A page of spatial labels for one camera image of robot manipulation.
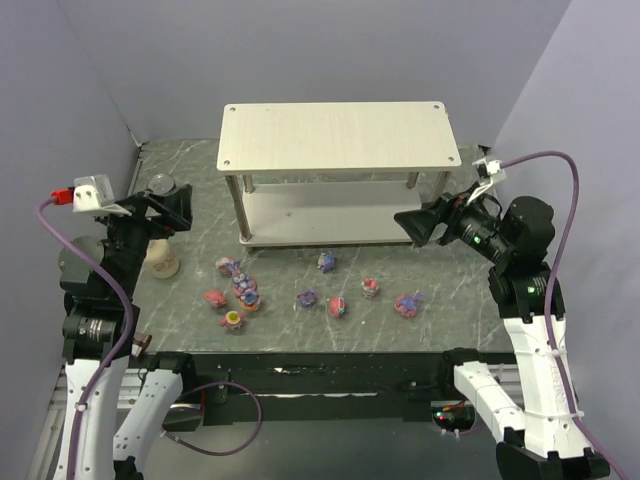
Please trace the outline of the red bunny ear toy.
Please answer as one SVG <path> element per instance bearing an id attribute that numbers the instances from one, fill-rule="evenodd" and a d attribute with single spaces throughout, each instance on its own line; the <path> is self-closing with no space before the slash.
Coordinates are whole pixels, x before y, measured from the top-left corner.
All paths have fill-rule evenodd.
<path id="1" fill-rule="evenodd" d="M 379 291 L 379 283 L 372 277 L 365 277 L 361 282 L 362 293 L 366 298 L 374 298 Z"/>

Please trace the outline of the pink toy yellow hat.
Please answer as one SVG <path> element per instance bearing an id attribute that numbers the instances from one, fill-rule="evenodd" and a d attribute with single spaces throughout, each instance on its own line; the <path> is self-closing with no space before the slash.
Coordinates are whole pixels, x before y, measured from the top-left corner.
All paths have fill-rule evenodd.
<path id="1" fill-rule="evenodd" d="M 238 330 L 245 323 L 245 315 L 239 311 L 228 311 L 222 317 L 220 325 L 227 330 Z"/>

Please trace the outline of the pink blue goggles toy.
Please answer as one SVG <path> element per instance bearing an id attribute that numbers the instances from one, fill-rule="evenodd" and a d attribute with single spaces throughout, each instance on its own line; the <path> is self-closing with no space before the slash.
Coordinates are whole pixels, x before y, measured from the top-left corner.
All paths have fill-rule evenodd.
<path id="1" fill-rule="evenodd" d="M 334 296 L 328 301 L 328 313 L 334 318 L 340 318 L 346 311 L 346 301 L 342 296 Z"/>

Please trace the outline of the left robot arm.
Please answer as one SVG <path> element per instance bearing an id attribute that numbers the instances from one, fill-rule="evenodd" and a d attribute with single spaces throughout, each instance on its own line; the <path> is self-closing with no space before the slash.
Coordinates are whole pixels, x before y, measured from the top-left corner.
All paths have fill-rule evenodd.
<path id="1" fill-rule="evenodd" d="M 58 479 L 143 478 L 170 407 L 196 383 L 191 355 L 160 352 L 147 365 L 125 420 L 117 420 L 140 313 L 132 299 L 148 246 L 190 230 L 191 199 L 192 187 L 185 184 L 118 200 L 104 175 L 78 178 L 51 194 L 50 204 L 71 205 L 106 228 L 104 239 L 54 235 L 63 246 L 58 263 L 66 312 L 67 401 Z"/>

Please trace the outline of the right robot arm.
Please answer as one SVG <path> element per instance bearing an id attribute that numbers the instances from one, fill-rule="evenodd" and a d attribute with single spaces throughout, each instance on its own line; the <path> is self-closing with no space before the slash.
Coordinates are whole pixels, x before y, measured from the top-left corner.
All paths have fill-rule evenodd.
<path id="1" fill-rule="evenodd" d="M 502 478 L 605 478 L 610 463 L 577 425 L 580 413 L 566 365 L 566 309 L 545 261 L 555 235 L 554 211 L 523 196 L 493 215 L 484 204 L 489 198 L 473 199 L 468 191 L 445 194 L 394 216 L 417 247 L 443 225 L 438 244 L 459 240 L 491 262 L 490 292 L 512 344 L 523 401 L 511 398 L 474 349 L 443 353 L 439 386 L 470 401 L 491 431 Z"/>

